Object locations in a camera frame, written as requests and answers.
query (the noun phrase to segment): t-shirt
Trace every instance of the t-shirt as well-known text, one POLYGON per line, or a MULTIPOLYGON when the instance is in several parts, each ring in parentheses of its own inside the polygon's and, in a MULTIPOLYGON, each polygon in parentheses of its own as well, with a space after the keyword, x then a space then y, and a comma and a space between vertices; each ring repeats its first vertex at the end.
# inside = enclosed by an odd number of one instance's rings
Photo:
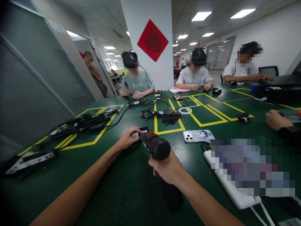
POLYGON ((208 82, 213 81, 213 78, 210 77, 208 69, 201 67, 196 73, 192 73, 189 67, 184 68, 180 72, 177 84, 196 84, 203 86, 208 82))
POLYGON ((139 76, 132 76, 131 74, 125 74, 122 78, 121 90, 126 89, 125 83, 129 86, 131 94, 134 95, 135 91, 144 92, 151 87, 155 87, 154 81, 148 72, 140 71, 139 76))
POLYGON ((223 77, 225 75, 231 75, 233 77, 243 77, 243 76, 250 76, 258 73, 259 71, 253 63, 240 64, 236 62, 236 66, 235 66, 235 63, 233 62, 233 63, 229 63, 225 67, 223 71, 223 77))

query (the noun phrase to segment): pink cloth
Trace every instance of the pink cloth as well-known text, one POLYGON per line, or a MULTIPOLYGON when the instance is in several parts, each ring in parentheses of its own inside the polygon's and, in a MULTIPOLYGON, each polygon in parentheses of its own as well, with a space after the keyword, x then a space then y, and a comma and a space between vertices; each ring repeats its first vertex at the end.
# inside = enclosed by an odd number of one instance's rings
POLYGON ((174 87, 173 89, 175 89, 176 91, 178 91, 178 93, 184 93, 184 92, 191 91, 191 89, 179 89, 177 87, 174 87))

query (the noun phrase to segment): white t-shirt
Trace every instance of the white t-shirt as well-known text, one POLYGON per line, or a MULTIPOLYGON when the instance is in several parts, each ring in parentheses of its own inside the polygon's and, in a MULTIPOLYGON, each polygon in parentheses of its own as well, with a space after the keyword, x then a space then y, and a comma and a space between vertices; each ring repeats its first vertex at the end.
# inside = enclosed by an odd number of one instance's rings
POLYGON ((246 63, 246 64, 240 64, 236 62, 236 67, 235 67, 235 62, 229 63, 224 71, 223 71, 223 77, 225 75, 231 75, 233 77, 243 77, 243 76, 250 76, 253 74, 258 74, 259 71, 255 67, 253 63, 246 63))
POLYGON ((192 73, 189 67, 186 67, 181 70, 176 86, 178 84, 197 84, 203 86, 210 81, 213 81, 213 78, 210 77, 207 68, 201 67, 196 73, 192 73))

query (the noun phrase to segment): hand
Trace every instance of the hand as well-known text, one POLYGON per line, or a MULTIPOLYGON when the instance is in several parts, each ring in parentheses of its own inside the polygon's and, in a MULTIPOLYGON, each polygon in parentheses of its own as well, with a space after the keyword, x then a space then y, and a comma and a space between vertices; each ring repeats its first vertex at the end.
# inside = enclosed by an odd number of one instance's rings
POLYGON ((125 96, 129 96, 132 91, 130 91, 129 89, 124 89, 122 92, 125 96))
POLYGON ((266 113, 267 120, 266 123, 273 130, 280 130, 282 127, 294 126, 293 123, 286 117, 282 117, 276 110, 270 110, 266 113))
POLYGON ((158 161, 151 156, 148 164, 154 168, 154 176, 158 172, 167 183, 174 186, 178 185, 182 178, 188 174, 172 149, 166 159, 158 161))
POLYGON ((249 80, 250 81, 259 81, 263 78, 263 74, 255 74, 255 75, 250 75, 249 80))
POLYGON ((192 89, 193 91, 197 91, 199 87, 200 86, 196 84, 189 85, 189 88, 192 89))
POLYGON ((266 80, 266 81, 275 81, 275 79, 274 79, 271 75, 263 76, 262 79, 263 79, 263 80, 266 80))
POLYGON ((133 143, 137 142, 140 137, 132 138, 132 134, 134 132, 143 132, 142 130, 139 130, 138 127, 132 126, 127 132, 124 133, 124 135, 117 141, 117 143, 114 145, 118 149, 123 150, 131 146, 133 143))
POLYGON ((135 94, 132 96, 133 99, 141 99, 144 97, 145 94, 143 92, 136 91, 135 94))
POLYGON ((204 87, 203 87, 203 90, 205 91, 209 91, 212 87, 212 82, 208 82, 204 87))

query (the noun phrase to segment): red object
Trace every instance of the red object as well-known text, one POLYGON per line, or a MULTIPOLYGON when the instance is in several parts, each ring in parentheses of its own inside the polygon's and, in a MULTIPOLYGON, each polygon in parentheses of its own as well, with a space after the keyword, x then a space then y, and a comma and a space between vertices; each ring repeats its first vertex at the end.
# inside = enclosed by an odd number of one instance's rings
POLYGON ((169 41, 157 28, 157 26, 149 20, 142 32, 137 45, 155 62, 163 53, 169 41))

